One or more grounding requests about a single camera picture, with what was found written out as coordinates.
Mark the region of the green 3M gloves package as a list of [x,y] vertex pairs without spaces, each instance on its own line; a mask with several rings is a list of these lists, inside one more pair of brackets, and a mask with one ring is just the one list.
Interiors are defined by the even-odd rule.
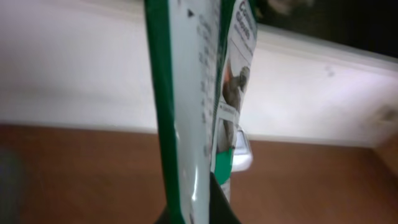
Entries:
[[257,43],[255,6],[245,0],[144,3],[171,223],[209,223],[211,172],[230,201]]

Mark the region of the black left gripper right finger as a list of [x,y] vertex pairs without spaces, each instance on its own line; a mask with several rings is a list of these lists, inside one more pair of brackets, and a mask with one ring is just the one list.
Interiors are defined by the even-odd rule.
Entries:
[[210,173],[209,224],[241,224],[212,172]]

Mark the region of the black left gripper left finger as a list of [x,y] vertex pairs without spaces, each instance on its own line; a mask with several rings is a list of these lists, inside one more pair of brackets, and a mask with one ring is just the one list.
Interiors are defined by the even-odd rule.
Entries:
[[170,212],[168,206],[165,206],[162,213],[159,215],[158,219],[154,224],[171,224]]

